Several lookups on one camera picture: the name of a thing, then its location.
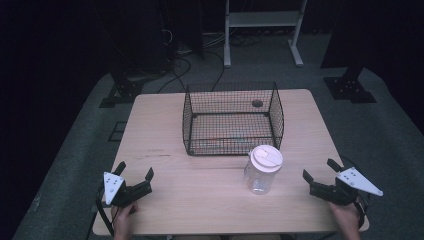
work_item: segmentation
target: shelf leg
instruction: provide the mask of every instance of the shelf leg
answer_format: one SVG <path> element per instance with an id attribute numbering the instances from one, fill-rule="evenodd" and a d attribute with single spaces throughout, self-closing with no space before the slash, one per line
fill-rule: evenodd
<path id="1" fill-rule="evenodd" d="M 305 15 L 305 8 L 306 8 L 307 2 L 308 2 L 308 0 L 302 1 L 302 6 L 300 7 L 299 15 L 297 17 L 296 27 L 294 29 L 293 39 L 288 40 L 289 46 L 290 46 L 290 51 L 292 52 L 292 55 L 293 55 L 293 58 L 294 58 L 294 61 L 295 61 L 297 67 L 303 66 L 303 61 L 302 61 L 302 58 L 300 57 L 299 51 L 297 50 L 296 44 L 297 44 L 297 40 L 299 38 L 300 28 L 302 26 L 303 16 Z"/>
<path id="2" fill-rule="evenodd" d="M 230 0 L 225 7 L 225 44 L 224 44 L 224 67 L 231 67 L 230 56 Z"/>

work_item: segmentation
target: black backdrop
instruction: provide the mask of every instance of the black backdrop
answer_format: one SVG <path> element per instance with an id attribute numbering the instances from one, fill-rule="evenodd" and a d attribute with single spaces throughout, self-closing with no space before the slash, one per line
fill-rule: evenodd
<path id="1" fill-rule="evenodd" d="M 424 133 L 424 1 L 344 0 L 322 67 L 360 61 Z"/>

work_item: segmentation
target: wire mesh basket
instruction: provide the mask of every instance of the wire mesh basket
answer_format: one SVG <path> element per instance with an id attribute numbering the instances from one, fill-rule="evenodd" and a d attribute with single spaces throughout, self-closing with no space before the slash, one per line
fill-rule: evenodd
<path id="1" fill-rule="evenodd" d="M 275 82 L 192 84 L 186 88 L 187 154 L 247 155 L 258 145 L 279 149 L 284 115 Z"/>

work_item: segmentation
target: black cable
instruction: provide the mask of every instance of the black cable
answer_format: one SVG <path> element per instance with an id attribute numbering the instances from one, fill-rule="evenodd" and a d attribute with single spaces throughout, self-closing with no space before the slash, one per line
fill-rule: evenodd
<path id="1" fill-rule="evenodd" d="M 166 82 L 164 85 L 162 85 L 162 87 L 157 91 L 157 93 L 160 93 L 168 84 L 170 84 L 171 82 L 173 82 L 173 81 L 175 81 L 175 80 L 179 80 L 180 81 L 180 83 L 181 83 L 181 85 L 183 86 L 183 88 L 185 89 L 185 86 L 184 86 L 184 83 L 182 82 L 182 80 L 181 80 L 181 77 L 182 76 L 184 76 L 188 71 L 190 71 L 190 69 L 191 69 L 191 63 L 188 61 L 188 60 L 186 60 L 186 59 L 183 59 L 183 58 L 175 58 L 175 60 L 183 60 L 183 61 L 185 61 L 186 63 L 188 63 L 188 68 L 187 68 L 187 70 L 185 71 L 185 72 L 183 72 L 183 74 L 181 74 L 181 75 L 177 75 L 176 73 L 175 73 L 175 69 L 173 69 L 173 73 L 175 74 L 175 78 L 173 78 L 173 79 L 171 79 L 171 80 L 169 80 L 168 82 Z"/>
<path id="2" fill-rule="evenodd" d="M 221 57 L 220 55 L 218 55 L 218 54 L 216 54 L 216 53 L 214 53 L 214 52 L 205 51 L 205 53 L 210 53 L 210 54 L 213 54 L 213 55 L 217 56 L 217 57 L 219 58 L 219 60 L 221 61 L 221 63 L 222 63 L 222 70 L 221 70 L 221 74 L 219 74 L 218 79 L 215 81 L 215 83 L 214 83 L 214 85 L 213 85 L 213 87 L 212 87 L 212 92 L 213 92 L 213 91 L 215 90 L 215 87 L 216 87 L 216 85 L 218 84 L 219 80 L 221 80 L 222 75 L 224 74 L 224 70 L 225 70 L 225 67 L 224 67 L 224 60 L 222 59 L 222 57 Z"/>
<path id="3" fill-rule="evenodd" d="M 116 215 L 118 215 L 118 211 L 119 211 L 119 207 L 117 207 L 116 212 L 115 212 L 115 215 L 112 218 L 112 224 L 115 221 Z"/>

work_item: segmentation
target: metal stand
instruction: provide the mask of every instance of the metal stand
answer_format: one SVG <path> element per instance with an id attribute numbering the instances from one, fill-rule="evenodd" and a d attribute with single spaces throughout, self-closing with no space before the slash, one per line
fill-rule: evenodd
<path id="1" fill-rule="evenodd" d="M 325 77 L 324 81 L 335 100 L 350 100 L 352 103 L 376 103 L 372 94 L 358 81 L 362 64 L 349 66 L 342 77 Z"/>
<path id="2" fill-rule="evenodd" d="M 143 81 L 130 81 L 123 70 L 111 68 L 112 78 L 115 82 L 107 98 L 103 98 L 99 108 L 112 108 L 115 104 L 134 103 L 135 98 L 143 90 Z"/>
<path id="3" fill-rule="evenodd" d="M 277 27 L 294 26 L 293 39 L 288 40 L 290 50 L 296 66 L 303 66 L 302 58 L 297 50 L 297 39 L 300 33 L 307 0 L 302 0 L 299 11 L 279 12 L 237 12 L 230 13 L 230 0 L 227 0 L 225 9 L 225 44 L 224 44 L 224 66 L 231 67 L 230 56 L 230 28 L 231 27 Z"/>

